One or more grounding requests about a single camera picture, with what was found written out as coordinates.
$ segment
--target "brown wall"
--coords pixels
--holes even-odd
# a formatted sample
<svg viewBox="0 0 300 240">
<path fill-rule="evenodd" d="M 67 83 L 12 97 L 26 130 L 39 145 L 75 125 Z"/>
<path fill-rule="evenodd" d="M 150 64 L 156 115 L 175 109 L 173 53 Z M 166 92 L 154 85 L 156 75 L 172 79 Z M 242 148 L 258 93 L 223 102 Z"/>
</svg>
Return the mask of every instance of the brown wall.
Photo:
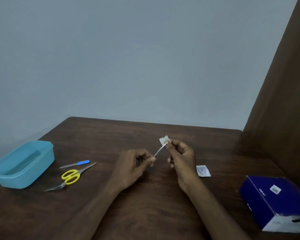
<svg viewBox="0 0 300 240">
<path fill-rule="evenodd" d="M 300 186 L 300 0 L 244 131 Z"/>
</svg>

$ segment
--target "cardboard box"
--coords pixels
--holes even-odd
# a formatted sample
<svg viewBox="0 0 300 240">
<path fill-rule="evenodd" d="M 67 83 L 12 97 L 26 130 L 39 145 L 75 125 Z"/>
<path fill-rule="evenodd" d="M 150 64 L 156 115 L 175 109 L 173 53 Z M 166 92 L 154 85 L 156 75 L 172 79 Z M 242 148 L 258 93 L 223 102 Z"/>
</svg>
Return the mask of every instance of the cardboard box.
<svg viewBox="0 0 300 240">
<path fill-rule="evenodd" d="M 300 188 L 295 184 L 247 176 L 239 192 L 263 231 L 300 233 Z"/>
</svg>

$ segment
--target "white wall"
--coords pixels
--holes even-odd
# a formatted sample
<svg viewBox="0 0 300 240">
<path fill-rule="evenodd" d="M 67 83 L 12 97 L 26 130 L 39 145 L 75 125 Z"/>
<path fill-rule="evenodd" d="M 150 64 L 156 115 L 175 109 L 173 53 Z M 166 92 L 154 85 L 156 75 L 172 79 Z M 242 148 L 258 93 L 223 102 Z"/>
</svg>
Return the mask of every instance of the white wall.
<svg viewBox="0 0 300 240">
<path fill-rule="evenodd" d="M 0 157 L 69 116 L 243 129 L 296 0 L 0 0 Z"/>
</svg>

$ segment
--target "small white paper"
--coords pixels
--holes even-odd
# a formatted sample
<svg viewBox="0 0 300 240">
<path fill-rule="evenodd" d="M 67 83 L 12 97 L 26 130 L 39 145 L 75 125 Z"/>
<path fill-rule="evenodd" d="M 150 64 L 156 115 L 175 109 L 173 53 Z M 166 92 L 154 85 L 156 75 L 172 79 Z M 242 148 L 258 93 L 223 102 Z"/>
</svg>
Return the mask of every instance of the small white paper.
<svg viewBox="0 0 300 240">
<path fill-rule="evenodd" d="M 211 177 L 209 169 L 206 167 L 206 165 L 197 166 L 197 173 L 199 177 Z"/>
<path fill-rule="evenodd" d="M 162 145 L 164 145 L 164 141 L 166 141 L 166 140 L 170 141 L 170 139 L 169 139 L 168 136 L 162 137 L 162 138 L 160 138 L 159 140 L 160 140 L 160 142 L 161 142 Z"/>
<path fill-rule="evenodd" d="M 275 193 L 276 195 L 279 194 L 280 191 L 281 191 L 281 189 L 280 189 L 278 186 L 276 186 L 276 185 L 273 185 L 273 186 L 270 188 L 270 190 L 271 190 L 273 193 Z"/>
</svg>

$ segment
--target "wooden table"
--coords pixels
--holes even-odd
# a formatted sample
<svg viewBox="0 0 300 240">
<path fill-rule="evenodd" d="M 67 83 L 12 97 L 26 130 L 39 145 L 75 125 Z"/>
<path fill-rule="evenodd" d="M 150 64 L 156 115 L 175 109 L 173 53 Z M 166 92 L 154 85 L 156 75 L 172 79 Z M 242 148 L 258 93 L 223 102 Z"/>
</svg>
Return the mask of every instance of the wooden table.
<svg viewBox="0 0 300 240">
<path fill-rule="evenodd" d="M 155 153 L 165 135 L 194 148 L 197 165 L 206 165 L 212 175 L 202 181 L 252 239 L 300 239 L 262 232 L 242 201 L 238 190 L 247 174 L 285 176 L 243 132 L 70 117 L 41 138 L 54 145 L 55 161 L 31 186 L 0 186 L 0 240 L 45 238 L 57 231 L 104 187 L 122 150 Z M 164 150 L 139 182 L 119 194 L 93 239 L 211 239 L 167 158 Z M 83 160 L 98 163 L 77 183 L 44 192 L 62 182 L 60 166 Z"/>
</svg>

